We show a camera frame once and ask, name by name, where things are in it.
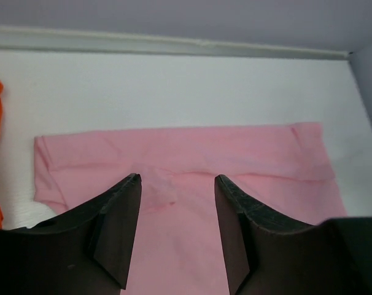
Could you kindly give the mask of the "pink t-shirt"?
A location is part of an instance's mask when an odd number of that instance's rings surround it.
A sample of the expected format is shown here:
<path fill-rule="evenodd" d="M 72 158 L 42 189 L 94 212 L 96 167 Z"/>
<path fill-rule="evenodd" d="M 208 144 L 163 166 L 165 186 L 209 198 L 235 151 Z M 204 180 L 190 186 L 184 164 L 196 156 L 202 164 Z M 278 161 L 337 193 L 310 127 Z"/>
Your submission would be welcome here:
<path fill-rule="evenodd" d="M 41 136 L 34 198 L 61 214 L 142 178 L 126 294 L 227 294 L 214 179 L 309 224 L 346 209 L 318 123 Z"/>

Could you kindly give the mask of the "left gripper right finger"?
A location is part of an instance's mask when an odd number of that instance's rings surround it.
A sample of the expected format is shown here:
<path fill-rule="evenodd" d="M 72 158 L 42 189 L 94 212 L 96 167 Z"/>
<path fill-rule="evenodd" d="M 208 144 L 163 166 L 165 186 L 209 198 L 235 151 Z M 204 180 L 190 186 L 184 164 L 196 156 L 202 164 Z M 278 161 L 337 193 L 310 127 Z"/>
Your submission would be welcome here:
<path fill-rule="evenodd" d="M 311 225 L 215 178 L 231 294 L 372 294 L 372 217 Z"/>

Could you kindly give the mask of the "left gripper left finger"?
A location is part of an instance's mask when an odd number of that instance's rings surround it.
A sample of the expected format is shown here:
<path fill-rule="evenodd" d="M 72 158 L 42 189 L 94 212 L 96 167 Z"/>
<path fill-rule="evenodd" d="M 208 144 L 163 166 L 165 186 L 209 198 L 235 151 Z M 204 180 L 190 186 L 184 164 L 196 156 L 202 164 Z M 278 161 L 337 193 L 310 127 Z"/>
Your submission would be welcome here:
<path fill-rule="evenodd" d="M 120 294 L 141 194 L 141 177 L 131 174 L 32 228 L 0 229 L 0 294 Z"/>

